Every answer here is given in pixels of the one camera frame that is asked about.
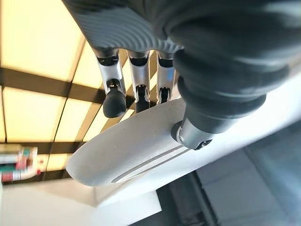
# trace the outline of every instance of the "dark ceiling grid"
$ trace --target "dark ceiling grid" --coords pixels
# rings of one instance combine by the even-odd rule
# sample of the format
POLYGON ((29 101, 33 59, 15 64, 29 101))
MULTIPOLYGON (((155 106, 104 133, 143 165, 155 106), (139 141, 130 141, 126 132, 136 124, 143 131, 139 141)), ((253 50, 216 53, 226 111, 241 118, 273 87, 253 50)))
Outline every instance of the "dark ceiling grid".
POLYGON ((66 178, 71 178, 71 176, 69 175, 69 173, 67 172, 67 170, 63 169, 63 173, 62 173, 61 179, 66 179, 66 178))
POLYGON ((117 118, 113 118, 113 119, 108 119, 107 122, 105 123, 105 125, 103 126, 103 129, 101 132, 104 132, 106 129, 114 126, 115 124, 117 124, 118 122, 120 122, 120 120, 122 119, 122 116, 119 116, 117 118))
POLYGON ((78 133, 75 137, 75 141, 80 141, 82 142, 86 133, 88 132, 89 128, 91 127, 92 122, 94 121, 96 115, 98 114, 100 108, 102 105, 97 105, 92 103, 86 116, 85 119, 83 120, 80 129, 78 130, 78 133))
POLYGON ((9 144, 20 144, 24 147, 37 147, 38 154, 72 154, 82 142, 12 142, 9 144))
POLYGON ((3 90, 4 90, 4 87, 2 86, 2 87, 1 87, 1 101, 2 101, 2 111, 3 111, 4 134, 5 134, 5 141, 4 141, 4 143, 7 143, 7 142, 8 142, 8 135, 7 135, 7 132, 6 132, 6 122, 5 122, 5 112, 4 112, 4 100, 3 100, 3 90))
POLYGON ((42 181, 61 179, 64 171, 65 171, 64 169, 61 169, 61 170, 44 172, 42 176, 42 181))
POLYGON ((2 86, 23 89, 38 93, 67 97, 71 84, 35 74, 0 68, 0 83, 2 86))

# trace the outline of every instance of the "black rubber cap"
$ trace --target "black rubber cap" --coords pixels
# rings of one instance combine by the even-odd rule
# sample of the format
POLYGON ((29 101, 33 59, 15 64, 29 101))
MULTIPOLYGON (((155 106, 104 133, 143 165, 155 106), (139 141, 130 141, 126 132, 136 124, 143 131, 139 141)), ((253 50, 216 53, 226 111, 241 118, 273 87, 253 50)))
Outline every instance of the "black rubber cap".
POLYGON ((149 109, 150 102, 145 100, 145 86, 139 86, 138 89, 138 96, 139 100, 135 103, 136 113, 142 112, 146 109, 149 109))
POLYGON ((117 89, 111 89, 103 102, 103 114, 107 118, 116 118, 127 110, 126 97, 117 89))
POLYGON ((170 135, 171 137, 176 141, 177 141, 177 132, 178 132, 178 129, 179 127, 182 125, 182 120, 177 122, 172 128, 171 128, 171 131, 170 131, 170 135))

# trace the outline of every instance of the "ceiling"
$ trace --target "ceiling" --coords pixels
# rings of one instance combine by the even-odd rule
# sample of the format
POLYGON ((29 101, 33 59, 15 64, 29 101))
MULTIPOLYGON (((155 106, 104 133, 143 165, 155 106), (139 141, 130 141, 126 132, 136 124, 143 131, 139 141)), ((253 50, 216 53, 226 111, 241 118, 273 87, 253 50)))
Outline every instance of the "ceiling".
MULTIPOLYGON (((120 50, 127 112, 108 119, 95 56, 60 0, 0 0, 0 143, 38 147, 42 174, 69 177, 65 165, 83 143, 135 113, 127 53, 120 50)), ((156 53, 150 53, 151 105, 156 53)))

